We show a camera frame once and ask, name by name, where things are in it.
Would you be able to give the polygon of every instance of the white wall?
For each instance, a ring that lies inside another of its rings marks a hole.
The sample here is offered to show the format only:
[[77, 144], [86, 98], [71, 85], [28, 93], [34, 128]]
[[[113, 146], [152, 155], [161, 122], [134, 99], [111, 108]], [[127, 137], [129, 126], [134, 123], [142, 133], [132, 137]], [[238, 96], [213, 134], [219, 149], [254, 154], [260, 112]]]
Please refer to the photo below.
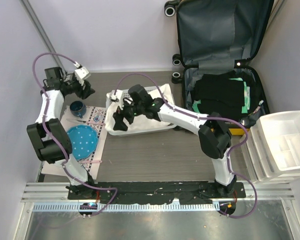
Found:
[[[40, 111], [32, 60], [46, 49], [18, 0], [0, 0], [0, 240], [11, 240], [26, 182], [36, 180], [39, 160], [26, 127]], [[39, 60], [40, 77], [55, 64]]]
[[[30, 0], [55, 50], [90, 71], [172, 69], [179, 53], [167, 0]], [[73, 69], [63, 62], [67, 69]]]
[[[300, 110], [300, 0], [286, 0], [251, 64], [272, 112]], [[300, 208], [300, 180], [291, 184]]]

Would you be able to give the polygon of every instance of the dark blue mug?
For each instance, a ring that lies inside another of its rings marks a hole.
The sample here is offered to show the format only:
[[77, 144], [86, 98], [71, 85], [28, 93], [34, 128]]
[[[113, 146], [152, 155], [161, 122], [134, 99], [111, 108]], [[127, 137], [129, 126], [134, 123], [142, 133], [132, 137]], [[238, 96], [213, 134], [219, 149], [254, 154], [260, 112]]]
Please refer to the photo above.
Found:
[[70, 111], [74, 116], [82, 119], [87, 112], [87, 107], [82, 101], [74, 101], [70, 105]]

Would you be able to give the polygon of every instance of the metal pole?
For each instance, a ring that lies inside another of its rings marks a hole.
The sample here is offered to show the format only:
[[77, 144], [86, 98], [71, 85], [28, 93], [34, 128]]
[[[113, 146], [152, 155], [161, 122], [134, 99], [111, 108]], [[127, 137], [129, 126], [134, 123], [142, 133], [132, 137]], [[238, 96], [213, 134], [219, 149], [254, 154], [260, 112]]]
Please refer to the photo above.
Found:
[[[56, 53], [56, 50], [54, 46], [52, 45], [46, 31], [44, 30], [44, 27], [40, 23], [34, 9], [32, 8], [31, 4], [28, 0], [19, 0], [21, 5], [23, 6], [24, 10], [26, 11], [27, 15], [29, 16], [31, 22], [33, 23], [35, 29], [37, 30], [39, 36], [41, 37], [45, 47], [50, 53]], [[52, 56], [55, 63], [62, 69], [65, 69], [62, 62], [60, 61], [58, 56], [53, 55]]]

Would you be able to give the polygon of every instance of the patterned placemat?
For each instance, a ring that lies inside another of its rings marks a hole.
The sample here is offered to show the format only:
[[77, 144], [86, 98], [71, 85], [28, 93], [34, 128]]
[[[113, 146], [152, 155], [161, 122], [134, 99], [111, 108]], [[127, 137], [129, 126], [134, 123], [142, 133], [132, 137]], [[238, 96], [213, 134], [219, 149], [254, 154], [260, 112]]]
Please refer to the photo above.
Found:
[[[86, 163], [86, 162], [92, 162], [92, 161], [96, 162], [96, 161], [101, 161], [102, 159], [102, 153], [104, 150], [106, 137], [107, 137], [107, 131], [104, 126], [106, 113], [107, 112], [104, 107], [87, 106], [86, 114], [83, 116], [83, 118], [79, 118], [73, 116], [69, 106], [67, 106], [60, 121], [66, 131], [77, 125], [88, 125], [97, 132], [98, 144], [96, 146], [95, 151], [92, 152], [92, 154], [89, 157], [79, 161], [79, 163], [85, 162], [82, 164], [82, 166], [90, 173], [93, 179], [97, 178], [100, 163]], [[43, 164], [41, 173], [66, 176], [62, 168], [59, 168], [53, 164], [48, 164], [47, 162]]]

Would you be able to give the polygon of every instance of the gray table surface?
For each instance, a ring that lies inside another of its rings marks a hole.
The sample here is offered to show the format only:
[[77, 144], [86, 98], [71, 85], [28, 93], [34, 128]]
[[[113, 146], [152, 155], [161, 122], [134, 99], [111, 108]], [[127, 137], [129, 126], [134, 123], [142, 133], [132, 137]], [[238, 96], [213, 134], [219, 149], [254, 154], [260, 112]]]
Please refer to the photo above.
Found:
[[[95, 93], [83, 100], [87, 106], [106, 106], [106, 93], [116, 88], [127, 72], [93, 73], [88, 79]], [[171, 83], [171, 71], [145, 72], [159, 85], [169, 83], [177, 106], [182, 106], [182, 85]], [[119, 89], [129, 89], [135, 84], [144, 87], [153, 83], [140, 75], [126, 78]], [[79, 100], [68, 95], [64, 105]], [[239, 142], [233, 136], [232, 144]], [[248, 176], [240, 147], [231, 153], [232, 167]], [[212, 161], [201, 150], [199, 138], [185, 131], [173, 129], [163, 132], [132, 136], [107, 135], [97, 181], [198, 181], [214, 180]], [[46, 175], [45, 182], [67, 182], [66, 177]]]

